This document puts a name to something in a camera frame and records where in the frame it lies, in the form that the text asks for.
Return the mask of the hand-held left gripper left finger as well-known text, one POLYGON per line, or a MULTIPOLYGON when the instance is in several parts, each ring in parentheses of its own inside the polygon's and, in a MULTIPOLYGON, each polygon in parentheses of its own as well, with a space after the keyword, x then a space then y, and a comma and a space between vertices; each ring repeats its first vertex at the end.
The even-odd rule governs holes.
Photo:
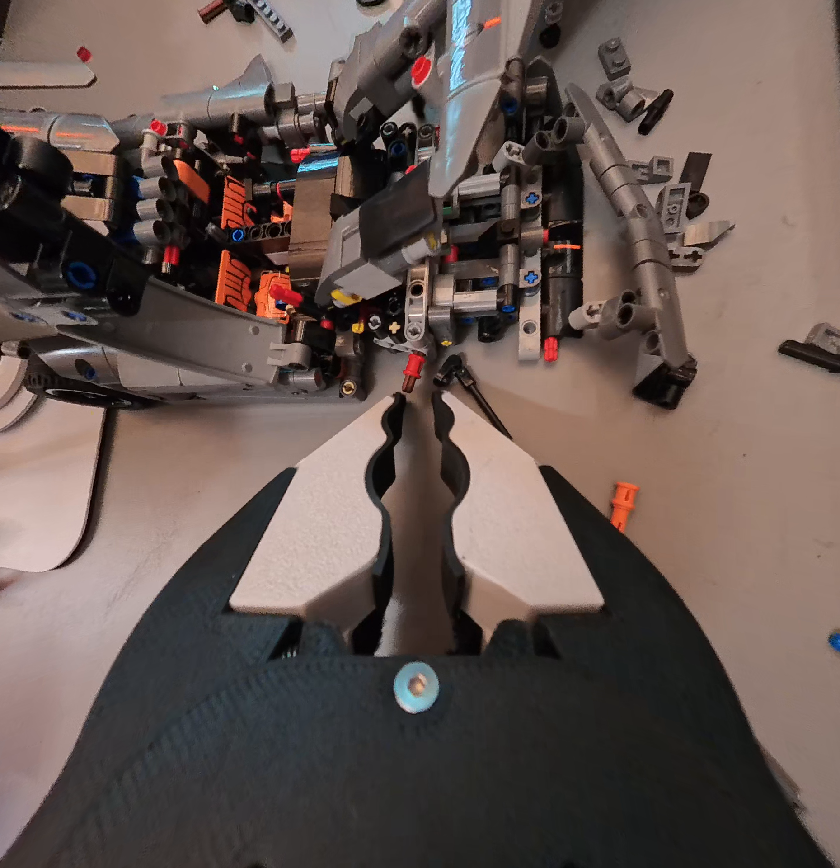
POLYGON ((405 407, 403 394, 387 396, 296 465, 232 609, 327 623, 355 653, 378 650, 394 584, 382 498, 394 482, 405 407))

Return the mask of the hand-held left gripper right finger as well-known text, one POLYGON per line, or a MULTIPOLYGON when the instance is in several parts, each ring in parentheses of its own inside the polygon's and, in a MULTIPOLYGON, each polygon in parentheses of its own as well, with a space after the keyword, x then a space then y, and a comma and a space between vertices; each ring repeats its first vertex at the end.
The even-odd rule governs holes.
POLYGON ((604 598, 535 460, 455 396, 435 392, 444 520, 442 585, 458 654, 501 623, 595 613, 604 598))

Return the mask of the grey lego car model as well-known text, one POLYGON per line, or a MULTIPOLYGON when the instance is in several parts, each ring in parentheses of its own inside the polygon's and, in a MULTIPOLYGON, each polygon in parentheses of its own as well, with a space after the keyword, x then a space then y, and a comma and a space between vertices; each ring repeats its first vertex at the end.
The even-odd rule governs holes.
POLYGON ((253 57, 158 110, 0 109, 0 431, 36 398, 409 393, 477 323, 557 360, 583 300, 583 172, 538 34, 563 2, 406 2, 298 94, 253 57))

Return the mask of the grey lego panel strip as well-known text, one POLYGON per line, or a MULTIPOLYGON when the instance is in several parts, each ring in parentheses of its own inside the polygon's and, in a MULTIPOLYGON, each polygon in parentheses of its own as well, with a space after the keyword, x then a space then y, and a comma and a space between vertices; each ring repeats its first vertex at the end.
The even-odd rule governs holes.
POLYGON ((660 366, 673 372, 693 360, 671 257, 655 208, 591 98, 575 83, 566 86, 566 94, 585 126, 589 167, 621 219, 631 266, 632 287, 604 304, 598 331, 608 340, 632 331, 641 335, 636 379, 641 384, 660 366))

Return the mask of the orange lego pin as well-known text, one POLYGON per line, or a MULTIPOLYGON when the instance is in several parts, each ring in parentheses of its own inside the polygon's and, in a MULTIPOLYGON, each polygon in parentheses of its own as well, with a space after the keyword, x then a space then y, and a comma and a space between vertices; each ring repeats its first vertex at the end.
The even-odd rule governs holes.
POLYGON ((640 487, 637 484, 617 482, 610 499, 610 522, 621 533, 625 533, 631 513, 635 509, 640 487))

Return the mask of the thin black lego rod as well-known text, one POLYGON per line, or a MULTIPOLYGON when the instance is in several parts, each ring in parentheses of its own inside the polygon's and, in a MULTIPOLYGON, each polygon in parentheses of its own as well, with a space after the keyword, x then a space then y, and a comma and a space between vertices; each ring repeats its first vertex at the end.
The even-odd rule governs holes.
POLYGON ((434 376, 434 384, 439 389, 446 390, 453 383, 457 383, 477 404, 481 413, 487 418, 490 425, 497 429, 503 436, 512 440, 512 435, 504 426, 501 418, 495 413, 488 400, 483 396, 477 385, 476 379, 471 374, 469 367, 459 353, 448 356, 441 364, 434 376))

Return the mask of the black lego slope piece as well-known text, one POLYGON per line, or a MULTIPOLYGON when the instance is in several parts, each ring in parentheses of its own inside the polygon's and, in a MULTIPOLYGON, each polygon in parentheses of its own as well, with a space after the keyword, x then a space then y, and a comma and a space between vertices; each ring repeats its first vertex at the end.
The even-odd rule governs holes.
POLYGON ((662 410, 675 410, 686 390, 694 381, 697 362, 693 357, 676 368, 661 363, 652 373, 636 384, 631 394, 646 404, 662 410))

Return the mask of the grey lego slope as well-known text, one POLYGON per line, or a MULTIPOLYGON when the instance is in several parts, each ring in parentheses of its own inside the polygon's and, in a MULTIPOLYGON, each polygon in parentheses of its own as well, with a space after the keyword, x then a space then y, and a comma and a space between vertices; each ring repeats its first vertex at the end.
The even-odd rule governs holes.
POLYGON ((710 249, 735 227, 736 224, 731 221, 691 223, 685 227, 682 245, 710 249))

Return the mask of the grey studded lego plate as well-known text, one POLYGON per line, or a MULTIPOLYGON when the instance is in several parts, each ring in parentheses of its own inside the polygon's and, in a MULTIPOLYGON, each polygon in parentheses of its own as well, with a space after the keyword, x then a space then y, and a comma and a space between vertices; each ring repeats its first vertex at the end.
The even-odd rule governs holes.
POLYGON ((688 223, 687 208, 691 184, 688 181, 667 183, 658 194, 656 212, 665 236, 683 233, 688 223))

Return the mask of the black lego pin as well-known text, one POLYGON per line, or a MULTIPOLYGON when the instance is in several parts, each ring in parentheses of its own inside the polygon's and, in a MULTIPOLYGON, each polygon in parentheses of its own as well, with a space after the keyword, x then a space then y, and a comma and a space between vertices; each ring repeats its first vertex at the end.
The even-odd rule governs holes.
POLYGON ((657 127, 660 121, 664 118, 671 101, 674 97, 674 91, 666 89, 648 105, 638 125, 638 134, 641 136, 650 135, 657 127))

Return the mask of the grey lego connector assembly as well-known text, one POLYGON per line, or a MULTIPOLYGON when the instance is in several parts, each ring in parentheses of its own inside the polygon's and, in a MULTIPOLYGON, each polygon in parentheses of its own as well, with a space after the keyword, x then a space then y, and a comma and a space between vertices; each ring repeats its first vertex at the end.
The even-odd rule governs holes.
POLYGON ((616 112, 626 123, 632 123, 651 105, 659 93, 633 85, 629 77, 602 83, 596 93, 597 101, 616 112))

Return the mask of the white rounded mat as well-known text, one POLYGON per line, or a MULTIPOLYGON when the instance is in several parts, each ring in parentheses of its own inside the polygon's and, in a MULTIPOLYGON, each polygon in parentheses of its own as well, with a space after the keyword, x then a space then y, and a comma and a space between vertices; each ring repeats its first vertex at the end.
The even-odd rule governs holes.
POLYGON ((106 411, 37 402, 0 433, 0 569, 54 570, 89 520, 106 411))

